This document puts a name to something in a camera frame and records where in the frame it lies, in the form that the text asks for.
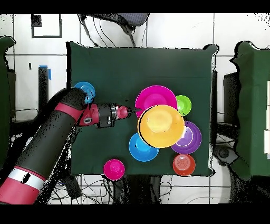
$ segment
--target blue bowl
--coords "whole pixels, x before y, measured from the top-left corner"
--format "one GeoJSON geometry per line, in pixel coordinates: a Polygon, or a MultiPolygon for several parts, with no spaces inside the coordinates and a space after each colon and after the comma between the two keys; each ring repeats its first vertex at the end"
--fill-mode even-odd
{"type": "Polygon", "coordinates": [[[134,134],[129,141],[129,152],[136,160],[147,162],[158,155],[159,148],[146,144],[138,133],[134,134]]]}
{"type": "Polygon", "coordinates": [[[89,82],[78,82],[75,88],[80,88],[86,93],[85,104],[90,104],[95,98],[95,88],[89,82]]]}

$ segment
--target green bowl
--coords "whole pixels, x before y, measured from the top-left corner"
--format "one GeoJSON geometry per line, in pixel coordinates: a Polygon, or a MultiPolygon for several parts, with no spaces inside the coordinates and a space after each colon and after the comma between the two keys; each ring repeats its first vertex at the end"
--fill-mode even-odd
{"type": "Polygon", "coordinates": [[[176,96],[176,100],[178,112],[181,113],[182,116],[188,115],[188,113],[191,111],[190,99],[186,96],[179,95],[176,96]]]}

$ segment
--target dark green cloth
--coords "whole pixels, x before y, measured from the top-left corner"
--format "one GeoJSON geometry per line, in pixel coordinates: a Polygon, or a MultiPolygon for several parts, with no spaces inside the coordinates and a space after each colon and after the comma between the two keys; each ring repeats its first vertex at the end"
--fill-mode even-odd
{"type": "Polygon", "coordinates": [[[264,154],[266,128],[267,82],[270,80],[270,50],[259,50],[250,42],[240,42],[233,60],[238,66],[241,91],[237,115],[240,132],[232,164],[233,171],[242,179],[269,176],[270,160],[264,154]]]}
{"type": "MultiPolygon", "coordinates": [[[[215,45],[196,49],[85,48],[70,42],[72,86],[80,81],[96,90],[94,102],[116,102],[134,107],[144,88],[162,85],[192,102],[187,119],[202,134],[200,148],[191,154],[196,161],[193,175],[209,176],[209,120],[211,60],[215,45]]],[[[111,128],[83,127],[72,146],[72,174],[102,174],[106,161],[117,158],[126,174],[174,174],[170,147],[161,148],[156,158],[139,162],[129,153],[129,140],[137,132],[137,117],[117,120],[111,128]]]]}
{"type": "Polygon", "coordinates": [[[8,48],[12,47],[14,43],[15,42],[11,37],[3,36],[0,38],[0,169],[6,160],[9,145],[9,121],[11,112],[5,52],[8,48]]]}

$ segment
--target chair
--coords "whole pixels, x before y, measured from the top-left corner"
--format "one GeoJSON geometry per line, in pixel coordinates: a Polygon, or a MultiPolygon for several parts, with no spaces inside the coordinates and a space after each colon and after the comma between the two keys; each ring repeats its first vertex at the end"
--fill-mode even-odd
{"type": "Polygon", "coordinates": [[[124,33],[130,37],[133,47],[136,47],[136,44],[132,36],[132,31],[134,31],[137,26],[143,25],[147,21],[149,14],[150,13],[79,14],[79,19],[81,20],[81,23],[84,26],[84,30],[87,36],[89,37],[90,35],[84,21],[87,16],[99,18],[101,20],[107,20],[110,22],[115,22],[118,25],[120,25],[124,33]]]}

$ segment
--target magenta bowl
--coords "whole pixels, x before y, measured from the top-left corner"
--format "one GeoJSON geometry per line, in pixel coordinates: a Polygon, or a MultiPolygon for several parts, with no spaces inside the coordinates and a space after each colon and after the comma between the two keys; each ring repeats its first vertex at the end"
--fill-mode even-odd
{"type": "Polygon", "coordinates": [[[116,181],[124,176],[124,164],[120,160],[112,159],[105,163],[103,171],[108,179],[116,181]]]}
{"type": "Polygon", "coordinates": [[[141,111],[136,112],[136,116],[139,118],[146,109],[154,105],[168,105],[177,109],[175,94],[164,86],[149,86],[145,88],[137,96],[135,102],[135,107],[141,108],[141,111]]]}

